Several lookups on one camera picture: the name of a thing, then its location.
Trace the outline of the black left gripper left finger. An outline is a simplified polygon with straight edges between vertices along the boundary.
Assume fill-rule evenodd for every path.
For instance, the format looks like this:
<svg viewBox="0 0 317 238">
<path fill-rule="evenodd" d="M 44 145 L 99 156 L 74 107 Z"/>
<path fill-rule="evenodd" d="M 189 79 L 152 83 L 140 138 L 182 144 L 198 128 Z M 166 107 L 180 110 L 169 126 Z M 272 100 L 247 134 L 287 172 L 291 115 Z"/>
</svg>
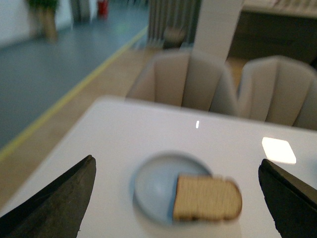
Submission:
<svg viewBox="0 0 317 238">
<path fill-rule="evenodd" d="M 89 205 L 96 159 L 88 155 L 0 219 L 2 238 L 75 238 Z"/>
</svg>

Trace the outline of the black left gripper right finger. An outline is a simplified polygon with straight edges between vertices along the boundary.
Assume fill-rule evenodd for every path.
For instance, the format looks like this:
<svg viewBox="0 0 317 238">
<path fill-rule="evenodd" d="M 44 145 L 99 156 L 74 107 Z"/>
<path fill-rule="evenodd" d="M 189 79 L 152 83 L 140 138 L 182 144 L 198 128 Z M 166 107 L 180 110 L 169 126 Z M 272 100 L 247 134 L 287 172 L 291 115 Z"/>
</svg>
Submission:
<svg viewBox="0 0 317 238">
<path fill-rule="evenodd" d="M 283 238 L 317 236 L 317 190 L 263 159 L 259 184 L 275 227 Z"/>
</svg>

